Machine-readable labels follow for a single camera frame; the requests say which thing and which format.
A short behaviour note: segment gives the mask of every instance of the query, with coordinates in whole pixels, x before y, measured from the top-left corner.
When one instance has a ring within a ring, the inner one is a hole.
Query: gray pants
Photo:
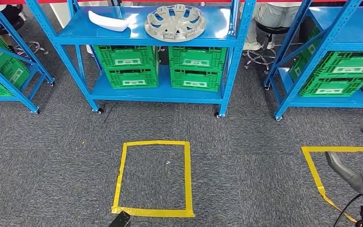
[[[255,4],[250,27],[245,38],[246,43],[255,44],[257,42],[257,25],[254,20],[268,27],[290,27],[298,11],[295,7],[279,7],[265,2]]]

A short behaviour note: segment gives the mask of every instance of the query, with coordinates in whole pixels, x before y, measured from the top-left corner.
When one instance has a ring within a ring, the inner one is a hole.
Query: shelf rack
[[[98,107],[97,100],[176,102],[219,104],[220,109],[216,116],[224,117],[255,1],[245,2],[238,32],[236,32],[239,7],[237,0],[233,0],[230,7],[199,7],[208,20],[207,27],[199,37],[182,43],[159,41],[145,32],[144,22],[147,15],[155,11],[157,7],[80,7],[77,0],[68,0],[71,20],[59,34],[56,34],[37,1],[26,0],[26,3],[94,112],[102,113],[103,111]],[[89,10],[102,16],[127,20],[129,27],[123,32],[114,32],[99,27],[89,21]],[[78,70],[69,58],[64,45],[75,45]],[[218,92],[177,89],[171,87],[169,66],[161,65],[159,70],[159,87],[157,88],[112,89],[98,59],[95,58],[101,73],[93,90],[90,91],[86,85],[80,45],[228,47],[227,67],[225,66],[227,77],[225,82],[222,81]]]
[[[34,55],[34,53],[30,50],[30,48],[27,46],[27,44],[23,41],[23,39],[20,37],[20,35],[17,33],[17,31],[10,25],[8,20],[3,16],[3,14],[0,12],[0,23],[5,27],[5,29],[9,32],[9,34],[12,36],[12,38],[16,41],[16,43],[21,46],[21,48],[25,51],[27,56],[30,59],[23,58],[17,54],[14,54],[10,51],[4,50],[0,48],[0,52],[3,52],[5,54],[8,54],[12,57],[15,57],[21,61],[24,61],[28,63],[26,67],[30,71],[30,76],[25,80],[23,85],[20,87],[20,89],[17,89],[15,86],[13,86],[1,73],[0,73],[0,83],[8,89],[13,96],[12,97],[0,97],[0,101],[16,101],[16,102],[22,102],[30,111],[31,113],[38,114],[39,113],[39,107],[36,106],[32,100],[35,94],[37,93],[39,87],[43,83],[44,80],[47,80],[47,83],[50,86],[54,85],[55,79],[52,78],[52,76],[48,73],[48,71],[45,69],[45,67],[41,64],[41,62],[37,59],[37,57]],[[39,73],[39,79],[37,83],[32,88],[31,92],[26,96],[23,94],[23,91],[30,83],[31,79],[36,75],[36,73]]]
[[[358,7],[361,0],[348,0],[343,7],[309,7],[311,0],[303,1],[290,27],[286,38],[278,51],[275,63],[272,65],[264,81],[264,87],[274,90],[278,108],[275,111],[276,120],[282,119],[283,113],[289,107],[355,107],[363,108],[363,91],[358,90],[351,97],[300,97],[298,92],[319,61],[328,51],[363,51],[363,7]],[[286,55],[305,16],[310,16],[321,31],[303,46]],[[280,68],[287,60],[293,58],[315,40],[322,38],[312,57],[301,72],[296,82],[293,82],[288,68]],[[276,87],[275,78],[279,76],[283,84],[285,96],[281,97]]]

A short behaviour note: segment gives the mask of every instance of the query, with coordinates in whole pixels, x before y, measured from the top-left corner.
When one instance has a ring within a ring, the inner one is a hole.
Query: white sneaker
[[[257,51],[259,49],[261,49],[261,44],[259,44],[258,42],[253,43],[253,44],[249,44],[249,43],[244,43],[244,47],[243,50],[244,51]]]
[[[273,49],[275,47],[275,43],[273,41],[268,43],[267,49]]]

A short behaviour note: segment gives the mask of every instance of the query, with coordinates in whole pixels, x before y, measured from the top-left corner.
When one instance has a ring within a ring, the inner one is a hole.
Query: yellow floor marking
[[[307,160],[308,167],[310,168],[311,175],[314,178],[315,185],[318,188],[319,193],[323,197],[323,199],[328,202],[330,205],[332,205],[334,208],[342,211],[340,207],[338,207],[332,200],[330,200],[326,196],[325,188],[323,187],[322,181],[320,180],[319,174],[317,172],[317,169],[315,167],[315,164],[311,158],[311,152],[363,152],[363,147],[301,147],[302,153],[304,154],[305,160]],[[345,216],[352,222],[356,222],[356,220],[345,213]]]
[[[165,144],[165,145],[183,145],[184,146],[184,184],[185,184],[185,210],[155,210],[155,209],[138,209],[130,207],[119,207],[119,197],[121,191],[121,180],[123,178],[124,164],[126,161],[127,146],[141,146],[152,144]],[[119,169],[119,176],[116,182],[115,197],[113,199],[112,213],[119,214],[122,210],[134,216],[146,217],[171,217],[171,218],[193,218],[193,202],[192,202],[192,189],[191,189],[191,158],[190,158],[190,143],[187,141],[173,141],[173,140],[151,140],[151,141],[135,141],[123,144],[123,151],[121,154],[121,163]]]

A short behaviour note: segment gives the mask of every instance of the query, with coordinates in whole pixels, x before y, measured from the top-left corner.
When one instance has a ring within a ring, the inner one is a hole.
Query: black cable
[[[333,225],[333,227],[336,227],[338,222],[340,221],[340,219],[342,218],[343,214],[345,213],[346,209],[348,208],[348,206],[350,206],[350,204],[354,201],[356,201],[358,198],[360,198],[362,195],[358,194],[356,195],[351,201],[348,202],[348,204],[346,205],[346,207],[342,210],[342,212],[340,213],[339,217],[336,219],[335,224]]]

